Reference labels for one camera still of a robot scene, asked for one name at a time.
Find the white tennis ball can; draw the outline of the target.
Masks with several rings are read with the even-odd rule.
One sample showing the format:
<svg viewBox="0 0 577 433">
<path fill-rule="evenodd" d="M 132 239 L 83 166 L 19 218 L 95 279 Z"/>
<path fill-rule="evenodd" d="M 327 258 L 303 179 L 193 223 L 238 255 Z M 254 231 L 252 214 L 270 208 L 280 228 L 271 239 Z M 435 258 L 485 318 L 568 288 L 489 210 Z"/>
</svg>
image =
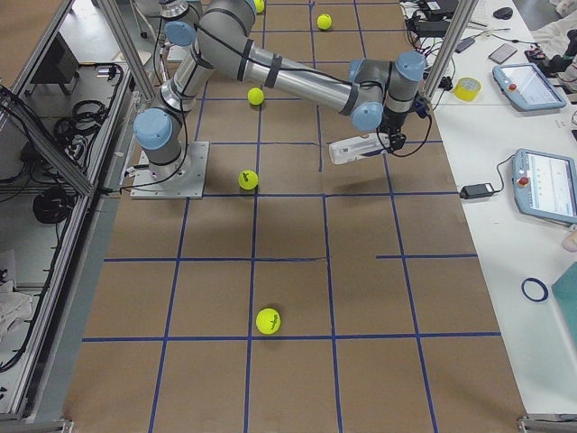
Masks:
<svg viewBox="0 0 577 433">
<path fill-rule="evenodd" d="M 330 143 L 328 151 L 331 162 L 335 165 L 342 165 L 381 155 L 388 147 L 387 135 L 371 133 Z"/>
</svg>

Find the tennis ball near finger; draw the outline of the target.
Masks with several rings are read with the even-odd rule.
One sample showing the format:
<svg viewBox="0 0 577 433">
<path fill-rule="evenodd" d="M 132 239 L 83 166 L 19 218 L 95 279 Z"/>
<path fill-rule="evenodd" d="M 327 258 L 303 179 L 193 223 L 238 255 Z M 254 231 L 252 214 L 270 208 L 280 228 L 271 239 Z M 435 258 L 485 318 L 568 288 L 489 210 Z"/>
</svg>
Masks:
<svg viewBox="0 0 577 433">
<path fill-rule="evenodd" d="M 330 14 L 320 14 L 317 18 L 316 18 L 316 25 L 317 28 L 321 31 L 328 31 L 331 29 L 332 27 L 332 17 Z"/>
</svg>

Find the tennis ball table middle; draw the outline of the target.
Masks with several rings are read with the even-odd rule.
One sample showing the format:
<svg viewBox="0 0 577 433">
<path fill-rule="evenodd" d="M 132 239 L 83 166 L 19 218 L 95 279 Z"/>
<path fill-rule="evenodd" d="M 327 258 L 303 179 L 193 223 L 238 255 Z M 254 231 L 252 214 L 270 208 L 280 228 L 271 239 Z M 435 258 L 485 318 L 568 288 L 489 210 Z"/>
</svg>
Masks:
<svg viewBox="0 0 577 433">
<path fill-rule="evenodd" d="M 261 88 L 250 88 L 247 92 L 247 100 L 252 106 L 260 106 L 264 100 L 265 95 Z"/>
</svg>

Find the tennis ball near base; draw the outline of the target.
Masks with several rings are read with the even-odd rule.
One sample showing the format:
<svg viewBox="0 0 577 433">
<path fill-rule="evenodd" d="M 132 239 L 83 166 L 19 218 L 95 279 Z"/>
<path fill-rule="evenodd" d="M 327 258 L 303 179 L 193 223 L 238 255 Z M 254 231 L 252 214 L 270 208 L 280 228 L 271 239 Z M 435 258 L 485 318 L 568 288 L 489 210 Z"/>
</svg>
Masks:
<svg viewBox="0 0 577 433">
<path fill-rule="evenodd" d="M 254 170 L 243 170 L 238 175 L 238 184 L 243 190 L 254 190 L 259 185 L 259 176 Z"/>
</svg>

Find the Wilson tennis ball far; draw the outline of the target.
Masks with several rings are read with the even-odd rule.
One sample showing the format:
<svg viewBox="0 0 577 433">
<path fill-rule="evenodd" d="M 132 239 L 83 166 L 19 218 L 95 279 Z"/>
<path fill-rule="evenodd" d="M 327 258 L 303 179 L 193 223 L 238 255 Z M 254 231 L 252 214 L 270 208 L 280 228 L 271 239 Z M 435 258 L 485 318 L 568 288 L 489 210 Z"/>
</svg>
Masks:
<svg viewBox="0 0 577 433">
<path fill-rule="evenodd" d="M 262 14 L 265 10 L 265 1 L 264 0 L 254 0 L 256 12 L 258 14 Z"/>
</svg>

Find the tennis ball front corner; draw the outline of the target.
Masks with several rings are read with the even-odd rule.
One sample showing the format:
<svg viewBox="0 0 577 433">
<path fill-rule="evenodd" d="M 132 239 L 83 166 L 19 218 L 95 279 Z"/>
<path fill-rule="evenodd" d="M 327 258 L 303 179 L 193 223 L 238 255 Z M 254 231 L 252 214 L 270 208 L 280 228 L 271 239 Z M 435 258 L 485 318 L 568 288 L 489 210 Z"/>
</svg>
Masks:
<svg viewBox="0 0 577 433">
<path fill-rule="evenodd" d="M 261 334 L 265 336 L 273 335 L 279 331 L 281 326 L 280 313 L 274 308 L 261 309 L 257 313 L 255 325 Z"/>
</svg>

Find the yellow tape roll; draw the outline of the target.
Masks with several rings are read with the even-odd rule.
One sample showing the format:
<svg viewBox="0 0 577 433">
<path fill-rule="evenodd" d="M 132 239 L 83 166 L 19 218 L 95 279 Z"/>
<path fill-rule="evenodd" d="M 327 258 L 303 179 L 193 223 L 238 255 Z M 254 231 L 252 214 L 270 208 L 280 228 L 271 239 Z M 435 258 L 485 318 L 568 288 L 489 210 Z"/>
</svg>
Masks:
<svg viewBox="0 0 577 433">
<path fill-rule="evenodd" d="M 481 92 L 481 83 L 476 78 L 463 77 L 457 81 L 453 94 L 465 102 L 473 101 Z"/>
</svg>

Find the black power adapter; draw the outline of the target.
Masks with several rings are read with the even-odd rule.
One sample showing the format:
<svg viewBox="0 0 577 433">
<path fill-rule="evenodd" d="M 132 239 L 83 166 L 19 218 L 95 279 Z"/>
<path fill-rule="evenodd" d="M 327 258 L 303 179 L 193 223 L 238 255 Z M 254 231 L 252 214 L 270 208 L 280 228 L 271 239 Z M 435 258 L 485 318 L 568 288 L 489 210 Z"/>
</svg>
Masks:
<svg viewBox="0 0 577 433">
<path fill-rule="evenodd" d="M 490 183 L 478 183 L 465 185 L 459 191 L 462 199 L 487 198 L 495 194 L 495 189 Z"/>
</svg>

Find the black smartphone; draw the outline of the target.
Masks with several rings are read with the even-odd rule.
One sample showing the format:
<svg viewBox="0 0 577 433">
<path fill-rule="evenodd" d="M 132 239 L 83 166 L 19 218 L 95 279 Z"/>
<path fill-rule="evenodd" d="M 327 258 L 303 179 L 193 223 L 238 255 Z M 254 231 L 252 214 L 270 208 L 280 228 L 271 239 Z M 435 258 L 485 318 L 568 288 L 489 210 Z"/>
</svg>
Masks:
<svg viewBox="0 0 577 433">
<path fill-rule="evenodd" d="M 516 52 L 517 48 L 508 43 L 503 43 L 488 56 L 488 59 L 496 64 L 503 64 Z"/>
</svg>

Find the teach pendant upper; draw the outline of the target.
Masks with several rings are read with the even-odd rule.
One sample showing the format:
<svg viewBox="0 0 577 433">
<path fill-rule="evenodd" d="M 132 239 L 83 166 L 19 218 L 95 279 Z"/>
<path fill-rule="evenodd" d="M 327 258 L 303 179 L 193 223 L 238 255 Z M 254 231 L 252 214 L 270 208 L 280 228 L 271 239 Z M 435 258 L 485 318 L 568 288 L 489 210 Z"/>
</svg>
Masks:
<svg viewBox="0 0 577 433">
<path fill-rule="evenodd" d="M 559 109 L 565 98 L 533 63 L 497 65 L 492 78 L 501 94 L 521 112 Z"/>
</svg>

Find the teach pendant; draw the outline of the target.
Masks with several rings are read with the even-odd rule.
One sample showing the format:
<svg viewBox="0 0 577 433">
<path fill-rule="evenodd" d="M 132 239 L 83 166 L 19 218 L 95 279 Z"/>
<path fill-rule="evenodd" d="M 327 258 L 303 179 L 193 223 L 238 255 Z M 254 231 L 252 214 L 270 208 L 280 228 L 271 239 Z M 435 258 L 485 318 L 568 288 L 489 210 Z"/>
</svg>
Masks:
<svg viewBox="0 0 577 433">
<path fill-rule="evenodd" d="M 533 63 L 497 65 L 492 78 L 501 94 L 521 112 L 559 109 L 565 98 Z"/>
<path fill-rule="evenodd" d="M 576 164 L 572 158 L 518 149 L 512 174 L 514 199 L 521 213 L 576 224 Z"/>
</svg>

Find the teach pendant lower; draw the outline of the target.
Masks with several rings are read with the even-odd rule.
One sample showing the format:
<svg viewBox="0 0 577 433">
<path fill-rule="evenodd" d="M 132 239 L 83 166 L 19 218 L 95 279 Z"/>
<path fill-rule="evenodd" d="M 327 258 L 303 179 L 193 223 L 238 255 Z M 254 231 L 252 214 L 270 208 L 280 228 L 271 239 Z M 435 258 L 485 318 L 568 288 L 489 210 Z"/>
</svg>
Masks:
<svg viewBox="0 0 577 433">
<path fill-rule="evenodd" d="M 572 158 L 518 149 L 512 174 L 514 199 L 521 213 L 576 224 L 576 164 Z"/>
</svg>

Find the teal box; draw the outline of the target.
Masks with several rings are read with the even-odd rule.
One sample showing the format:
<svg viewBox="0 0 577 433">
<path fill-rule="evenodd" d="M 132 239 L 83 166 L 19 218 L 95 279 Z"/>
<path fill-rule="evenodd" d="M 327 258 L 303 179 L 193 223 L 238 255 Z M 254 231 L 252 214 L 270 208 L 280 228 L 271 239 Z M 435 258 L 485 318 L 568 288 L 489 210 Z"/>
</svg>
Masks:
<svg viewBox="0 0 577 433">
<path fill-rule="evenodd" d="M 553 294 L 572 340 L 576 341 L 576 263 L 573 263 L 553 284 Z"/>
</svg>

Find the aluminium frame post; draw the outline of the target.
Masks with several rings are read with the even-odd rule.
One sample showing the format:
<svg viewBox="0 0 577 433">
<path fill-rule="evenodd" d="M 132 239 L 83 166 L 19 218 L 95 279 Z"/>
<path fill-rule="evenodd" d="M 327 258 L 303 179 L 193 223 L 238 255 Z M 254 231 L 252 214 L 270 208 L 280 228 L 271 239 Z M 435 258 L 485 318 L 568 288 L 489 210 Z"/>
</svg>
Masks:
<svg viewBox="0 0 577 433">
<path fill-rule="evenodd" d="M 464 0 L 458 2 L 453 18 L 449 24 L 445 37 L 443 38 L 440 50 L 437 52 L 433 66 L 429 71 L 422 91 L 423 97 L 428 102 L 433 100 L 433 96 L 438 88 L 441 78 L 452 59 L 457 43 L 468 26 L 468 22 L 472 17 L 477 3 L 477 0 Z"/>
</svg>

